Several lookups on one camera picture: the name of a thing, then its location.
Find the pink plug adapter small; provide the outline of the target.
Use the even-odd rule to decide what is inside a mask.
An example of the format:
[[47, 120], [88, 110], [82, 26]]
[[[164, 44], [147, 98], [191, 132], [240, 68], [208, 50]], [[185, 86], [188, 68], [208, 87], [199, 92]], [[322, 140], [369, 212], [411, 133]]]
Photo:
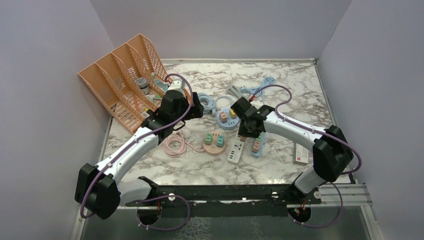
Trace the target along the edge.
[[261, 150], [261, 145], [262, 145], [262, 142], [259, 142], [256, 140], [252, 146], [251, 151], [253, 153], [258, 153]]

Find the small white red box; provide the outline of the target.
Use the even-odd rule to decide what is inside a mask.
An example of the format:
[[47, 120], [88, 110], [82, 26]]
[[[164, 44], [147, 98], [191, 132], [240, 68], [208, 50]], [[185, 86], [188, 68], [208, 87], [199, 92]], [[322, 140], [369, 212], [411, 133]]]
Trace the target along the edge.
[[298, 165], [307, 165], [309, 163], [309, 151], [304, 146], [296, 143], [294, 148], [293, 162]]

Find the orange plastic file rack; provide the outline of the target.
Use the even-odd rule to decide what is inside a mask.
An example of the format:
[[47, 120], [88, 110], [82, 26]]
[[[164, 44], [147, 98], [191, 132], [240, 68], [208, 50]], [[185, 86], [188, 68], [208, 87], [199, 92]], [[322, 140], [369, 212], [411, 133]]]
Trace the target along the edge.
[[[138, 34], [78, 74], [104, 108], [128, 132], [134, 134], [147, 117], [147, 109], [156, 110], [165, 91], [156, 80], [165, 82], [167, 72], [152, 42]], [[149, 94], [143, 94], [135, 82], [146, 78]]]

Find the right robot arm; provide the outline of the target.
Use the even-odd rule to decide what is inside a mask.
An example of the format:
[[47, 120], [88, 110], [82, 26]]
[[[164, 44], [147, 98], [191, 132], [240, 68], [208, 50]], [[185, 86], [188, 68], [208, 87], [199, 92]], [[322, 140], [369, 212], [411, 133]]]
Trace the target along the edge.
[[328, 128], [308, 125], [268, 105], [256, 108], [245, 98], [230, 108], [240, 118], [240, 136], [258, 138], [262, 133], [275, 134], [312, 152], [312, 166], [290, 184], [286, 194], [296, 204], [306, 200], [316, 187], [337, 180], [354, 158], [342, 130], [335, 125]]

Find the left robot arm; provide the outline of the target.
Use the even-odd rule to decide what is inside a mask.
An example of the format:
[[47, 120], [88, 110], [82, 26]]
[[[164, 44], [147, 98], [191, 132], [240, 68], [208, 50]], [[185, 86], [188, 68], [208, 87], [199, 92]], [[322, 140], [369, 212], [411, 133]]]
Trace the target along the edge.
[[147, 111], [148, 117], [121, 148], [96, 165], [86, 163], [80, 168], [74, 195], [81, 205], [80, 216], [109, 218], [124, 202], [118, 185], [129, 169], [170, 136], [176, 124], [202, 118], [203, 111], [197, 92], [187, 98], [183, 91], [168, 90], [160, 106]]

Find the black mounting rail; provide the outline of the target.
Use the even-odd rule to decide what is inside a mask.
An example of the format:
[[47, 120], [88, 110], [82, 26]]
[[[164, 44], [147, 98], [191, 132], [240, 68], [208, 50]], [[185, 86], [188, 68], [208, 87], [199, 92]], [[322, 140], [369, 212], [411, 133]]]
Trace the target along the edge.
[[288, 208], [302, 204], [319, 205], [318, 189], [304, 197], [291, 197], [289, 184], [250, 185], [160, 185], [147, 197], [148, 202], [133, 200], [142, 215], [159, 214], [163, 218], [191, 217], [287, 217]]

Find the blue power strip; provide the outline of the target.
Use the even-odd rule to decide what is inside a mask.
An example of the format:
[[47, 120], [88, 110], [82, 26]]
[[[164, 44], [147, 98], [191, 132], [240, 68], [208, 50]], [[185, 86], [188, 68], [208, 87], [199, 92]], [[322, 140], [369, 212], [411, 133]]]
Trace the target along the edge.
[[266, 138], [265, 132], [261, 132], [260, 135], [257, 138], [255, 138], [251, 148], [251, 152], [250, 152], [250, 155], [252, 157], [259, 158], [262, 155], [265, 138]]

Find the pink round power socket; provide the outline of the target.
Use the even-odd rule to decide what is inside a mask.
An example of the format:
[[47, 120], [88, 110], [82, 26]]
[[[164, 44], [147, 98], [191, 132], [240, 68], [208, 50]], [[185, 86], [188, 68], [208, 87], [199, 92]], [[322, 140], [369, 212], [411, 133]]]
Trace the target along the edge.
[[[204, 152], [206, 154], [208, 154], [208, 155], [211, 155], [211, 156], [218, 156], [218, 155], [224, 153], [224, 151], [226, 150], [226, 147], [227, 147], [227, 140], [226, 140], [226, 137], [225, 137], [224, 133], [223, 132], [209, 132], [209, 133], [212, 133], [212, 135], [213, 135], [212, 143], [211, 143], [211, 145], [206, 145], [204, 143], [204, 138], [206, 136], [206, 134], [205, 134], [205, 136], [203, 138], [203, 142], [202, 142], [202, 147], [204, 149]], [[216, 146], [216, 141], [217, 141], [217, 136], [218, 135], [223, 135], [224, 136], [225, 144], [224, 144], [223, 147], [217, 147]]]

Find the green plug adapter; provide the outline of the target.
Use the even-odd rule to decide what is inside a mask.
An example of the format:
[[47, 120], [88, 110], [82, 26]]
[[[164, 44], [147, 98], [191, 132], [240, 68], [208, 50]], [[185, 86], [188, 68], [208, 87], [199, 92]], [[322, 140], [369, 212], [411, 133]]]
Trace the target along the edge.
[[213, 134], [208, 132], [204, 138], [204, 144], [210, 146], [212, 144]]
[[265, 133], [262, 132], [256, 140], [259, 141], [259, 142], [262, 142], [264, 137], [265, 137]]

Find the blue round power socket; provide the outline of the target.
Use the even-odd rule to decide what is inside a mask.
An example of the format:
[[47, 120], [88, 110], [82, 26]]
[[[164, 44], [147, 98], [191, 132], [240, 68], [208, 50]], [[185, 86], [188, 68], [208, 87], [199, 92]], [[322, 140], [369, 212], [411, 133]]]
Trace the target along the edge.
[[[227, 120], [226, 123], [221, 123], [221, 121], [219, 119], [219, 113], [221, 111], [225, 111], [226, 114], [227, 114], [228, 120]], [[223, 130], [233, 130], [233, 129], [237, 128], [239, 123], [240, 123], [240, 118], [238, 116], [235, 119], [231, 119], [231, 117], [229, 115], [229, 107], [217, 110], [216, 114], [215, 114], [215, 118], [216, 118], [216, 121], [217, 121], [217, 125]]]

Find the white power strip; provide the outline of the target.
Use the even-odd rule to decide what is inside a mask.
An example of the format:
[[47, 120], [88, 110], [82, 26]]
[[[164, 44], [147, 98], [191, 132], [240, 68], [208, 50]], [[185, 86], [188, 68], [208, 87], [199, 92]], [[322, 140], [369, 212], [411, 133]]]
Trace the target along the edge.
[[227, 161], [231, 164], [238, 164], [242, 156], [245, 142], [240, 141], [240, 135], [237, 135], [230, 145], [230, 152]]

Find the yellow plug adapter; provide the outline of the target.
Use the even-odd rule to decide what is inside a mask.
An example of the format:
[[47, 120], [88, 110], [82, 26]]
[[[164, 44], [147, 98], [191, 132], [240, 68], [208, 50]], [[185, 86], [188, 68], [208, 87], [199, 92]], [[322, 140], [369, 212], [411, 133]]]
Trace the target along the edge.
[[230, 116], [231, 119], [236, 119], [237, 118], [237, 115], [236, 115], [236, 113], [234, 112], [234, 110], [232, 108], [229, 108], [228, 113], [229, 113], [229, 116]]

